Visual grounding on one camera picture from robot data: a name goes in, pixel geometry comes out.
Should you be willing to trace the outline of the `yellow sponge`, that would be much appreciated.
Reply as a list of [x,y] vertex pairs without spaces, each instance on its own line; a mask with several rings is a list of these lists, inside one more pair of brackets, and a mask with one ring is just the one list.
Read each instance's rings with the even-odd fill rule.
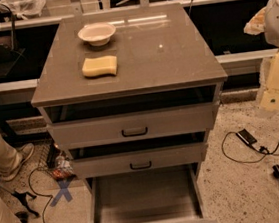
[[113,55],[100,58],[85,58],[81,69],[83,76],[94,78],[102,75],[117,74],[117,58]]

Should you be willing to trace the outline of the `top grey drawer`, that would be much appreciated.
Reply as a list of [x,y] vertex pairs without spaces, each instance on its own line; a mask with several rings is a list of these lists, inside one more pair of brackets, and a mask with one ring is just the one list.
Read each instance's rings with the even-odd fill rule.
[[218,106],[210,103],[60,122],[48,125],[48,132],[60,149],[203,132],[214,127]]

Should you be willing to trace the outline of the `grey drawer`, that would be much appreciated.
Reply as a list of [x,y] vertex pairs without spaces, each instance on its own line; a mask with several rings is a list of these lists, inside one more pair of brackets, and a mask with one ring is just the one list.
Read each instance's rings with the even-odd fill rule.
[[217,223],[189,165],[94,178],[89,223]]
[[72,168],[79,178],[108,176],[117,173],[142,171],[160,167],[201,162],[207,144],[185,144],[177,147],[133,151],[124,154],[74,160]]
[[48,132],[60,149],[203,132],[214,127],[218,106],[210,103],[60,122],[48,125]]

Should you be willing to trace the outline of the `middle grey drawer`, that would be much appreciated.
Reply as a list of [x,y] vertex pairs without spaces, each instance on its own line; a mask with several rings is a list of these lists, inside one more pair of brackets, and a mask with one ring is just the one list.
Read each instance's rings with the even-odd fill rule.
[[207,144],[185,144],[177,147],[133,151],[124,154],[74,160],[72,168],[79,178],[108,176],[117,173],[142,171],[160,167],[201,162]]

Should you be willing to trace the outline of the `grey drawer cabinet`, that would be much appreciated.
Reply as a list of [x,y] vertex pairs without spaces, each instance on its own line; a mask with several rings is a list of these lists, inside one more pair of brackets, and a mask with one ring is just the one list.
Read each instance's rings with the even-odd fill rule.
[[[83,27],[99,22],[116,27],[106,45],[92,46],[79,38]],[[83,76],[85,58],[110,55],[117,58],[116,75]],[[181,5],[116,10],[60,23],[32,104],[48,126],[219,103],[225,79],[225,71]],[[73,164],[89,157],[208,145],[210,131],[62,150]]]

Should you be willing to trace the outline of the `bottom grey drawer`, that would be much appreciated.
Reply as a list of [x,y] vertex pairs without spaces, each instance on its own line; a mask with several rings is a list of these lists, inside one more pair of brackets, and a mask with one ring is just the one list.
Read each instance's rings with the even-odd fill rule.
[[89,223],[217,223],[189,165],[94,178]]

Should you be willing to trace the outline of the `black power adapter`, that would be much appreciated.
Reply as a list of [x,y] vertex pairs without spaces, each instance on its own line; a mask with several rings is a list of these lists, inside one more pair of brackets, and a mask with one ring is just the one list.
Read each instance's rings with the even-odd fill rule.
[[254,138],[246,129],[238,131],[236,136],[239,137],[239,139],[243,141],[246,146],[251,146],[257,141],[256,138]]

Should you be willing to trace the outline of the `white bowl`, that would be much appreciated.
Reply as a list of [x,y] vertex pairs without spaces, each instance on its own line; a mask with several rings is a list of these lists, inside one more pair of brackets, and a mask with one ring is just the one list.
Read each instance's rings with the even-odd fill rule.
[[83,27],[77,36],[91,46],[101,47],[106,45],[114,35],[116,27],[110,23],[93,23]]

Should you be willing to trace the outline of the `blue tape cross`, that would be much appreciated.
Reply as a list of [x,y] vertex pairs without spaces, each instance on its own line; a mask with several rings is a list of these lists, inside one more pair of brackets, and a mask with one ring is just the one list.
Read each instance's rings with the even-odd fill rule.
[[72,180],[73,180],[72,178],[67,178],[64,180],[57,181],[59,191],[57,192],[54,199],[50,203],[50,205],[52,207],[55,207],[61,198],[64,198],[67,202],[70,202],[73,200],[73,197],[69,191],[69,185],[71,184]]

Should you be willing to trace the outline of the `beige shoe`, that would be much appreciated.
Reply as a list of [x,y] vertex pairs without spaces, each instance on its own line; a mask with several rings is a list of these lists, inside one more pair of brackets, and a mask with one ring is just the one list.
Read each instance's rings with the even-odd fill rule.
[[31,158],[34,149],[35,147],[31,143],[27,143],[26,145],[19,147],[16,150],[16,154],[17,154],[16,165],[8,172],[1,172],[1,179],[7,182],[13,180],[21,171],[21,168],[25,165],[25,163]]

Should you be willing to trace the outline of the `black clamp tool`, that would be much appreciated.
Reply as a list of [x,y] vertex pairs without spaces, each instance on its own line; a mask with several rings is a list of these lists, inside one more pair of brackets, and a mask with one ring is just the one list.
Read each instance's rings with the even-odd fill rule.
[[39,218],[40,214],[39,212],[36,212],[35,210],[33,210],[32,208],[30,208],[30,206],[28,205],[28,201],[27,201],[27,197],[30,197],[31,199],[36,199],[36,196],[33,195],[30,192],[17,192],[16,190],[14,190],[11,194],[14,198],[16,198],[23,207],[26,208],[25,211],[21,211],[21,212],[17,212],[15,213],[15,216],[18,217],[18,219],[20,220],[20,222],[22,223],[28,223],[28,219],[29,219],[29,214],[34,215],[36,218]]

